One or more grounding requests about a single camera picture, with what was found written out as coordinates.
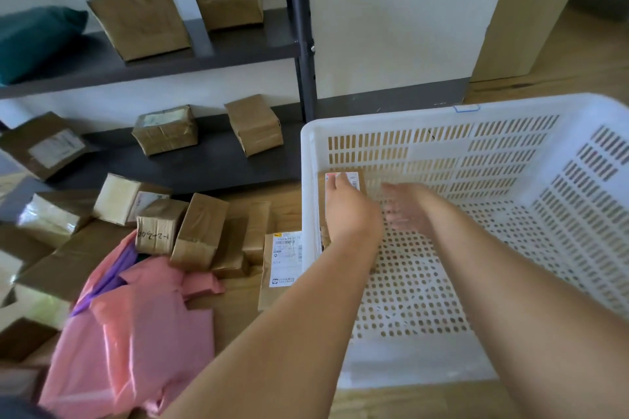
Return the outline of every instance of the metal shelf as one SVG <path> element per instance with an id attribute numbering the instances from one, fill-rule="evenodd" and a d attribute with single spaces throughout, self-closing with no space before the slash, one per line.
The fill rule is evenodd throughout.
<path id="1" fill-rule="evenodd" d="M 107 173 L 168 186 L 174 194 L 301 179 L 303 123 L 283 123 L 284 145 L 245 156 L 234 133 L 200 133 L 199 144 L 146 157 L 138 144 L 88 153 L 47 184 L 55 189 L 100 189 Z"/>
<path id="2" fill-rule="evenodd" d="M 17 84 L 0 100 L 65 89 L 129 82 L 177 73 L 299 57 L 287 9 L 264 11 L 264 25 L 209 34 L 200 18 L 186 20 L 192 48 L 124 63 L 104 32 L 86 34 Z"/>

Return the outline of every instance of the shelf board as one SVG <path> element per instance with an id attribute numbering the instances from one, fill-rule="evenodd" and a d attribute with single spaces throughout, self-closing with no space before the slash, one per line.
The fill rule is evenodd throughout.
<path id="1" fill-rule="evenodd" d="M 145 156 L 139 145 L 88 153 L 51 177 L 55 189 L 100 189 L 107 173 L 168 186 L 174 195 L 301 180 L 303 123 L 282 124 L 284 145 L 245 156 L 230 131 L 200 133 L 199 144 Z"/>
<path id="2" fill-rule="evenodd" d="M 200 18 L 185 26 L 192 48 L 126 64 L 104 32 L 85 34 L 22 82 L 0 86 L 0 100 L 299 56 L 286 9 L 265 10 L 263 26 L 209 35 Z"/>

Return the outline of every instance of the white plastic basket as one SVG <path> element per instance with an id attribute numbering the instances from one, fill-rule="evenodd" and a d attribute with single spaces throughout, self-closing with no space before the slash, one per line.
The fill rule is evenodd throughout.
<path id="1" fill-rule="evenodd" d="M 303 266 L 321 253 L 317 172 L 367 193 L 422 182 L 563 280 L 629 317 L 629 109 L 583 93 L 313 121 L 301 132 Z M 386 225 L 338 385 L 495 377 L 428 240 Z"/>

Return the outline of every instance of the wooden floor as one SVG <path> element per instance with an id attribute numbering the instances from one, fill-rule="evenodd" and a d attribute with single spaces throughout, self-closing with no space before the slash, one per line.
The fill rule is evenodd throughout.
<path id="1" fill-rule="evenodd" d="M 469 84 L 465 103 L 601 93 L 629 105 L 629 23 L 567 7 L 531 73 Z"/>
<path id="2" fill-rule="evenodd" d="M 529 75 L 470 84 L 466 103 L 593 91 L 629 103 L 629 28 L 567 9 Z M 0 178 L 0 197 L 21 175 Z M 301 230 L 301 185 L 291 183 L 226 196 L 229 216 L 244 216 L 256 200 L 271 200 L 277 229 Z M 223 295 L 189 302 L 213 308 L 217 353 L 258 316 L 260 269 L 245 279 L 225 280 Z M 28 362 L 46 364 L 55 342 Z M 515 418 L 519 417 L 498 381 L 337 391 L 331 417 L 350 418 Z"/>

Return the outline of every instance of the forearm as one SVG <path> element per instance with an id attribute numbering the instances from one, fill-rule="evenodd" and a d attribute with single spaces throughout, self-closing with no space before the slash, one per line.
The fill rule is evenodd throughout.
<path id="1" fill-rule="evenodd" d="M 163 417 L 327 417 L 375 254 L 334 241 Z"/>
<path id="2" fill-rule="evenodd" d="M 510 393 L 536 417 L 629 416 L 629 326 L 452 205 L 433 243 Z"/>

